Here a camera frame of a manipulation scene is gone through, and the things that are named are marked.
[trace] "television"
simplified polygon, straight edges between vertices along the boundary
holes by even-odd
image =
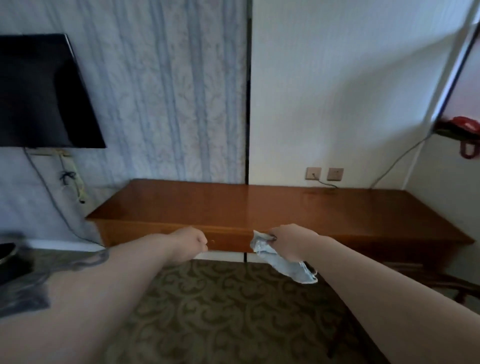
[[[105,148],[66,34],[0,36],[0,146]]]

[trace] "desk drawer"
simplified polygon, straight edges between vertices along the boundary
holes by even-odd
[[[97,221],[96,225],[102,235],[105,246],[115,246],[142,238],[149,234],[170,234],[177,227],[165,225],[145,224],[136,222]],[[251,253],[251,235],[238,232],[209,232],[204,231],[208,240],[209,250],[222,250],[226,252]]]

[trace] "floral wallpaper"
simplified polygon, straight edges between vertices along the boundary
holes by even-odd
[[[246,0],[2,0],[0,34],[66,33],[106,149],[70,152],[92,207],[133,178],[243,183]],[[36,164],[80,231],[85,210]],[[18,148],[0,148],[0,232],[67,239]]]

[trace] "wooden chair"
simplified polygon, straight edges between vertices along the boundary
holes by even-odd
[[[464,304],[467,296],[473,296],[480,299],[480,286],[474,283],[467,282],[466,280],[449,276],[448,274],[438,273],[431,270],[427,270],[422,264],[413,263],[384,263],[387,267],[396,270],[397,272],[429,287],[437,289],[451,289],[457,291],[453,300],[459,304]],[[346,307],[340,324],[338,325],[333,339],[328,347],[327,356],[331,359],[335,355],[335,351],[345,337],[349,327],[353,328],[355,336],[357,336],[360,346],[363,351],[363,356],[368,363],[373,363],[371,360],[370,350],[368,349],[371,344],[366,342],[366,335],[360,323],[355,316]]]

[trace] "white cloth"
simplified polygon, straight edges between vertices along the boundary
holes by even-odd
[[[261,259],[270,264],[279,273],[292,278],[294,281],[304,284],[318,282],[317,277],[310,272],[305,263],[289,262],[279,256],[275,249],[268,243],[268,241],[275,239],[275,236],[254,230],[250,247]]]

